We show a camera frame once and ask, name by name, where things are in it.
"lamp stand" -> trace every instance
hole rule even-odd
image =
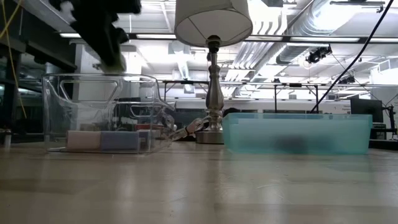
[[[224,96],[220,87],[220,67],[217,66],[217,52],[220,49],[221,40],[218,36],[212,35],[206,43],[209,48],[208,60],[211,61],[210,84],[206,96],[209,126],[203,131],[196,132],[197,143],[224,144],[223,128],[221,127]]]

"teal plastic bin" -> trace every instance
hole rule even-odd
[[[372,116],[230,113],[225,146],[237,153],[366,154]]]

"computer monitor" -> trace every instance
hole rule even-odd
[[[351,114],[371,114],[374,123],[383,123],[383,104],[380,100],[351,99]]]

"lamp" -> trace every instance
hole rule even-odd
[[[177,0],[175,36],[186,45],[208,47],[210,84],[206,96],[209,127],[199,131],[197,143],[223,144],[221,127],[224,96],[220,87],[217,52],[220,47],[237,44],[253,30],[248,2],[243,0]]]

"wooden table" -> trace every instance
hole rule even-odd
[[[398,223],[398,154],[0,152],[0,223]]]

